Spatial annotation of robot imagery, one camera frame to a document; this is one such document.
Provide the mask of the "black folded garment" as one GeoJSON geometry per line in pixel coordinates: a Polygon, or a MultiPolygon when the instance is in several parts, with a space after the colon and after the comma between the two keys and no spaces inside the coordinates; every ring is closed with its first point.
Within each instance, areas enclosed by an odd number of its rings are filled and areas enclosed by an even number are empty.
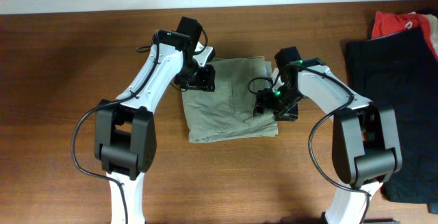
{"type": "Polygon", "coordinates": [[[402,167],[383,184],[389,201],[437,202],[437,61],[422,30],[346,45],[352,89],[394,108],[402,167]]]}

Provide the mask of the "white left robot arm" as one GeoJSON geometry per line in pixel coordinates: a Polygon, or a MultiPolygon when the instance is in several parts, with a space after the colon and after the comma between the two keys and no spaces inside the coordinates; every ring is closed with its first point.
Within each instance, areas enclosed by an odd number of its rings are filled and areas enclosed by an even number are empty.
{"type": "Polygon", "coordinates": [[[110,184],[112,223],[145,223],[143,183],[157,149],[154,113],[170,83],[182,90],[214,91],[213,47],[194,32],[160,30],[130,85],[96,111],[94,155],[110,184]]]}

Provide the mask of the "khaki green shorts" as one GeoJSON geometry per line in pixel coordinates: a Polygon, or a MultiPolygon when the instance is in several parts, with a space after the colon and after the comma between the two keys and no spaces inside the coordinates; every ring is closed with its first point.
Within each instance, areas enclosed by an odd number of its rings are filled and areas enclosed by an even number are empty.
{"type": "Polygon", "coordinates": [[[274,137],[278,127],[271,111],[253,114],[256,96],[263,80],[272,72],[263,56],[251,58],[215,58],[215,90],[188,90],[182,93],[185,119],[191,143],[209,143],[252,137],[274,137]]]}

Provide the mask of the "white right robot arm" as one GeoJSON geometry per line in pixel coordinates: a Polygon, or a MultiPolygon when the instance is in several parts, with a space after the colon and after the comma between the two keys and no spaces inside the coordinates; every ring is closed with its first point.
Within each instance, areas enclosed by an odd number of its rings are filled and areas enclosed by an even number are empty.
{"type": "Polygon", "coordinates": [[[372,197],[402,166],[394,109],[353,91],[319,58],[279,64],[266,81],[267,88],[253,92],[255,113],[271,110],[278,121],[294,121],[304,98],[324,112],[308,138],[313,165],[337,189],[322,213],[323,222],[364,223],[372,197]],[[337,181],[322,170],[313,152],[315,133],[327,120],[333,122],[331,155],[337,181]]]}

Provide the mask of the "red garment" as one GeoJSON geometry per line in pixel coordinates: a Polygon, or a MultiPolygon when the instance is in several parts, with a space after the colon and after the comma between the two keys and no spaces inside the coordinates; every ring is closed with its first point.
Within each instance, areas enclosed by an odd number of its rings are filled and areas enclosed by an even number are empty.
{"type": "Polygon", "coordinates": [[[419,27],[430,51],[437,59],[437,15],[411,12],[394,14],[378,11],[374,17],[371,39],[419,27]]]}

